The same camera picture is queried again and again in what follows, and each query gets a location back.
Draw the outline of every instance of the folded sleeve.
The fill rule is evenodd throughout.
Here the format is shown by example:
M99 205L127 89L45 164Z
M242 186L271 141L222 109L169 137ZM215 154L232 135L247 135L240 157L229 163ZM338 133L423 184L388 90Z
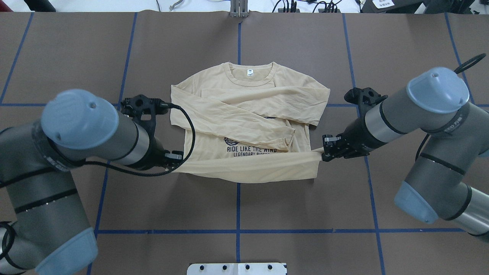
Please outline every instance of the folded sleeve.
M321 152L278 153L241 158L186 161L175 172L238 183L268 183L317 177Z
M279 117L316 126L328 103L329 95L330 89L326 87L201 90L203 98L215 99L260 116Z
M266 119L216 99L199 97L177 86L172 86L171 98L173 104L180 105L188 113L197 132L261 148L289 150L295 129L274 119ZM172 125L190 129L179 110L172 109L170 121Z

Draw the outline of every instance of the black cable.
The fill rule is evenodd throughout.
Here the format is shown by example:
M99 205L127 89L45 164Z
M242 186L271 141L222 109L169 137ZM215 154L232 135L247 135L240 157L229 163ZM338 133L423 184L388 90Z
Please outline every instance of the black cable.
M332 0L331 2L329 2L328 7L323 12L328 12L328 13L333 12L332 11L334 9L333 4L334 3L333 3L333 0Z
M358 7L360 8L360 13L362 13L362 2L360 0L355 0L355 2L358 4Z
M423 148L423 146L426 143L426 141L428 140L428 138L429 138L429 134L426 134L426 136L424 136L424 138L423 138L423 141L421 141L420 146L418 147L418 151L416 152L416 156L414 157L414 161L418 160L418 157L420 156L420 153L421 153L421 149Z
M453 70L456 74L459 74L461 72L463 72L464 70L472 67L473 65L477 64L479 61L481 61L484 57L486 57L486 54L485 53L481 53L477 56L474 56L472 58L470 58L469 60L467 60L466 62L464 62L462 65L458 66L455 70Z
M139 172L127 170L127 169L124 169L124 168L120 168L120 167L117 167L117 166L114 166L114 165L111 165L111 164L108 164L108 163L100 162L100 161L85 161L85 162L82 163L82 165L98 165L98 166L103 166L103 167L110 168L110 169L113 169L113 170L116 170L116 171L119 171L119 172L122 172L122 173L131 174L131 175L135 175L135 176L141 176L141 177L158 177L158 176L163 176L163 175L166 175L166 174L169 174L169 173L175 171L177 168L179 168L182 164L184 164L188 160L188 158L190 157L190 155L194 151L195 135L196 134L195 134L194 124L192 123L192 120L188 116L187 112L182 107L180 107L178 105L172 104L171 106L174 109L180 110L183 113L183 115L185 116L185 118L187 118L187 121L190 124L190 129L192 129L192 145L190 146L190 150L189 150L187 156L180 163L178 163L177 165L175 165L174 167L172 167L170 170L165 171L165 172L160 172L160 173L145 174L145 173L139 173ZM33 171L33 172L25 173L25 174L22 174L20 176L15 177L15 178L13 178L11 180L8 180L6 182L0 182L0 188L6 187L6 186L8 186L10 184L16 183L16 182L21 181L21 180L25 180L25 179L30 178L30 177L33 177L33 176L37 176L37 175L45 174L45 173L50 173L50 172L55 172L55 171L56 170L54 168L47 167L47 168L39 169L39 170L36 170L36 171Z
M14 245L15 230L8 223L10 222L0 222L0 228L5 228L5 234L3 235L1 241L2 251L0 253L0 260L2 260L8 254L8 252L12 249L12 246Z
M278 3L280 3L280 1L283 1L283 0L278 0L278 1L276 2L275 6L273 7L272 12L275 12L275 9L277 8Z
M324 4L324 10L326 10L328 3L326 3L325 1L320 1L320 2L318 2L316 4L316 6L314 7L314 9L312 10L313 13L316 11L317 6L319 6L319 4L321 4L321 3Z

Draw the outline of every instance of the shirt sleeve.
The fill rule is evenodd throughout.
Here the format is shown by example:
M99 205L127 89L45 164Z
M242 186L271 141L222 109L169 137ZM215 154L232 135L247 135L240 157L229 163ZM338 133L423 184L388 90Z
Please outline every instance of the shirt sleeve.
M179 86L188 89L191 83ZM261 148L289 150L295 129L274 119L266 119L216 99L196 96L174 85L171 98L172 103L180 105L188 113L197 132L227 137ZM171 111L170 121L172 125L190 129L190 124L179 110Z
M318 125L330 89L274 87L261 90L202 89L203 98L215 99L260 116L279 117Z

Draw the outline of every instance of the shirt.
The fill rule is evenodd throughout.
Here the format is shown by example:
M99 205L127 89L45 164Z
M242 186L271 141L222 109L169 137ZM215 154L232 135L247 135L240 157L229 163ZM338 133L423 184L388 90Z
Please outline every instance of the shirt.
M309 125L317 125L330 90L312 77L277 63L223 63L172 85L196 129L194 151L176 172L241 183L315 178L321 150L311 150ZM192 132L172 110L173 125Z

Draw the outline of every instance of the white bracket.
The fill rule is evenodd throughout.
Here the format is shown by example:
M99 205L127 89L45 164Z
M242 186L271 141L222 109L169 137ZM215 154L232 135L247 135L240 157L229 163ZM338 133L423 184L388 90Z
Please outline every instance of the white bracket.
M231 17L248 17L248 0L231 0Z
M287 275L286 263L191 264L187 275Z

